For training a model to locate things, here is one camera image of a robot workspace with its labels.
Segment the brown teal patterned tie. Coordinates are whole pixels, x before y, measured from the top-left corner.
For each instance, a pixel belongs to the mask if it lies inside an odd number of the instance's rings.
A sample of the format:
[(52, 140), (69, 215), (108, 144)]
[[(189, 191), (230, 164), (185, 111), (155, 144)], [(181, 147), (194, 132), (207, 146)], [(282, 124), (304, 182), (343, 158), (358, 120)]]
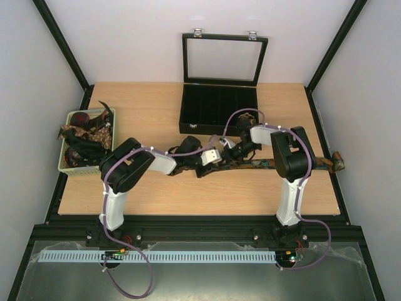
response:
[[(345, 168), (345, 163), (339, 152), (334, 152), (331, 158), (317, 157), (316, 164), (313, 169), (328, 171), (334, 174)], [(274, 159), (251, 159), (245, 161), (226, 161), (218, 162), (218, 167), (213, 172), (230, 171), (240, 169), (267, 169), (275, 170)]]

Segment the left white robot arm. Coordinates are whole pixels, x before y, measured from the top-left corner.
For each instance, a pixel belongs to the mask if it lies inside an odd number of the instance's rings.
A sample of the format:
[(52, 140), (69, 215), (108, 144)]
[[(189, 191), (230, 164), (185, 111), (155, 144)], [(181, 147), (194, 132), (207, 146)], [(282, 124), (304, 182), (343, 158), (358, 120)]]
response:
[(188, 136), (178, 147), (162, 152), (154, 147), (145, 147), (132, 137), (127, 139), (104, 157), (99, 165), (103, 181), (100, 223), (108, 231), (115, 231), (123, 224), (128, 192), (147, 171), (175, 176), (218, 161), (220, 155), (212, 147), (216, 140), (217, 136), (212, 135), (203, 147), (197, 138)]

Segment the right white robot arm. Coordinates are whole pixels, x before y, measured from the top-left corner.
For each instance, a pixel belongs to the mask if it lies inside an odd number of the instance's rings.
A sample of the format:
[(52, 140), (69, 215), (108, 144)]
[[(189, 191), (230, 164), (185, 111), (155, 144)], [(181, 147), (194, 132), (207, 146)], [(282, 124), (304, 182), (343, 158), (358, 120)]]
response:
[(279, 245), (288, 245), (295, 238), (292, 226), (303, 220), (302, 198), (308, 178), (316, 166), (316, 157), (303, 127), (287, 129), (257, 124), (250, 126), (246, 133), (252, 144), (272, 147), (276, 172), (283, 179), (276, 212), (281, 225), (273, 230), (273, 238)]

